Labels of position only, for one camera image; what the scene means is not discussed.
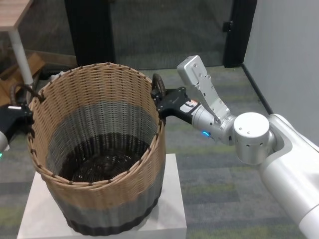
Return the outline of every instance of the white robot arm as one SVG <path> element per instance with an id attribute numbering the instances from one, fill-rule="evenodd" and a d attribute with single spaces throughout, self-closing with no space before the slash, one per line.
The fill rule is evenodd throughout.
<path id="1" fill-rule="evenodd" d="M 238 158 L 257 166 L 269 192 L 302 233 L 318 239 L 319 148 L 280 115 L 231 115 L 199 56 L 186 58 L 177 71 L 189 86 L 187 94 L 185 87 L 166 95 L 153 90 L 160 117 L 179 117 L 207 137 L 235 145 Z"/>

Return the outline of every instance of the woven basket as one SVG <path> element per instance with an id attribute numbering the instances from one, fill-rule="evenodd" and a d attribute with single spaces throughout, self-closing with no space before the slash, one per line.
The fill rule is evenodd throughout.
<path id="1" fill-rule="evenodd" d="M 102 63 L 60 75 L 30 103 L 32 162 L 75 231 L 118 234 L 157 204 L 165 140 L 150 92 L 142 73 Z"/>

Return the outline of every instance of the floor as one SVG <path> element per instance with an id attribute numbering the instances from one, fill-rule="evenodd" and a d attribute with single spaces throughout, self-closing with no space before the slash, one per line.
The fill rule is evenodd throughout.
<path id="1" fill-rule="evenodd" d="M 206 66 L 221 65 L 226 38 L 222 25 L 229 20 L 232 2 L 115 0 L 111 16 L 117 62 L 165 69 L 189 55 L 201 55 Z M 74 55 L 64 0 L 34 0 L 19 31 L 27 50 Z M 0 32 L 0 48 L 1 41 L 9 44 L 6 33 Z"/>
<path id="2" fill-rule="evenodd" d="M 167 88 L 182 84 L 175 69 L 156 72 Z M 267 115 L 241 68 L 209 67 L 208 72 L 234 115 Z M 167 153 L 176 153 L 188 239 L 304 238 L 258 172 L 237 159 L 234 147 L 205 138 L 176 118 L 168 118 L 165 129 Z M 18 135 L 0 161 L 0 239 L 16 238 L 33 176 L 25 137 Z"/>

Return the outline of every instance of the black door frame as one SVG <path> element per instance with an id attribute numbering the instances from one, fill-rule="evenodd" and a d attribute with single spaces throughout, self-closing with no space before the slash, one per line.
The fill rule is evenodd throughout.
<path id="1" fill-rule="evenodd" d="M 230 21 L 224 23 L 227 32 L 223 65 L 240 66 L 244 62 L 257 0 L 234 0 Z"/>
<path id="2" fill-rule="evenodd" d="M 64 0 L 79 66 L 115 63 L 109 0 Z"/>
<path id="3" fill-rule="evenodd" d="M 110 0 L 64 0 L 78 65 L 116 62 Z M 236 67 L 244 62 L 257 0 L 233 0 L 223 65 Z"/>

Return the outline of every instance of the white pedestal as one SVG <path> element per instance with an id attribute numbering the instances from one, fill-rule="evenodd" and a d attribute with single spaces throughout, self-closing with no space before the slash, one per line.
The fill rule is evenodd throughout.
<path id="1" fill-rule="evenodd" d="M 185 239 L 186 220 L 175 154 L 166 155 L 158 205 L 137 227 L 107 237 L 83 236 L 71 229 L 36 173 L 17 239 Z"/>

